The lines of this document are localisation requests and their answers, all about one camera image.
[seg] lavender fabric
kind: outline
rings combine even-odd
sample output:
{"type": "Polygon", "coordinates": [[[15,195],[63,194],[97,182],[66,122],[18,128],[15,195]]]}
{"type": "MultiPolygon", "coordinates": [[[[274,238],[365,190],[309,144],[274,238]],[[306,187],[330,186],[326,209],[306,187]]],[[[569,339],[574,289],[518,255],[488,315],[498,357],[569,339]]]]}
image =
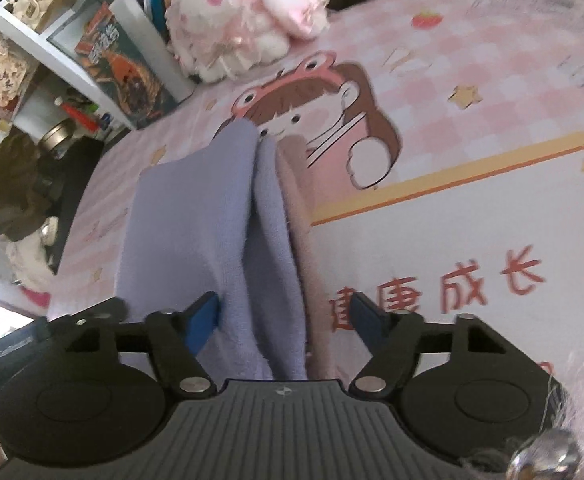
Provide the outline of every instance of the lavender fabric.
{"type": "Polygon", "coordinates": [[[117,296],[137,321],[216,291],[219,328],[197,358],[217,384],[307,377],[275,155],[273,140],[259,142],[252,123],[236,120],[205,149],[144,171],[136,187],[117,296]]]}

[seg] white shelf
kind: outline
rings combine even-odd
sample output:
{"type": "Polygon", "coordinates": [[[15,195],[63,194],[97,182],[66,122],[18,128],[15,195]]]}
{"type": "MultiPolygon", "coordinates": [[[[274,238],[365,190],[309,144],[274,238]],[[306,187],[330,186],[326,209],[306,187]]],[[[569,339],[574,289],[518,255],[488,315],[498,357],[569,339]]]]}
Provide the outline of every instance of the white shelf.
{"type": "Polygon", "coordinates": [[[112,117],[134,129],[112,99],[99,88],[83,68],[36,32],[21,23],[0,5],[0,33],[18,44],[38,62],[47,66],[61,79],[76,88],[88,99],[107,110],[112,117]]]}

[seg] silver bell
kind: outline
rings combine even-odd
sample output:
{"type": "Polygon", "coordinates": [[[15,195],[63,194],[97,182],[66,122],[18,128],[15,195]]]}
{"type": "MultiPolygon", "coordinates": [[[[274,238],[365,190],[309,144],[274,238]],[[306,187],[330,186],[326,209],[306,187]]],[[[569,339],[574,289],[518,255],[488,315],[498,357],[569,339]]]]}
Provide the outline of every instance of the silver bell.
{"type": "Polygon", "coordinates": [[[571,480],[581,453],[571,431],[544,431],[512,457],[506,480],[571,480]]]}

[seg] cartoon girl's eye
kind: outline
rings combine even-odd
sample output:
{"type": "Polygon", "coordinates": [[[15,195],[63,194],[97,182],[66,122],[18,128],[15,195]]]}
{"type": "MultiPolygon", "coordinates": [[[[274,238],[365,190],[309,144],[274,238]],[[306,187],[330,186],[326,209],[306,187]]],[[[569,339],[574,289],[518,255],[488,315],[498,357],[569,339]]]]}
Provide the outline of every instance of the cartoon girl's eye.
{"type": "Polygon", "coordinates": [[[325,54],[317,54],[316,56],[310,57],[310,59],[305,62],[303,68],[306,72],[312,72],[313,70],[316,70],[318,67],[325,64],[327,60],[328,59],[325,54]]]}
{"type": "Polygon", "coordinates": [[[241,97],[239,97],[238,99],[236,99],[236,102],[235,102],[234,106],[236,108],[247,108],[247,107],[249,107],[254,102],[254,100],[256,99],[257,91],[258,91],[258,88],[251,88],[248,91],[243,92],[243,94],[241,95],[241,97]]]}

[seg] orange border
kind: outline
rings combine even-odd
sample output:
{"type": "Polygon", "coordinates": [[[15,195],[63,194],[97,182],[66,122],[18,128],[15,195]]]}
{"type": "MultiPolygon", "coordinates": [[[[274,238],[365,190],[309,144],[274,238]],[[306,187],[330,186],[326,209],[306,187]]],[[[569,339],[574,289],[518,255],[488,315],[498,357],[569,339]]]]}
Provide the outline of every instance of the orange border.
{"type": "Polygon", "coordinates": [[[312,225],[326,224],[380,207],[405,202],[581,150],[584,150],[584,132],[575,132],[559,139],[524,146],[511,152],[489,156],[381,189],[361,191],[355,197],[343,202],[316,208],[312,215],[312,225]]]}

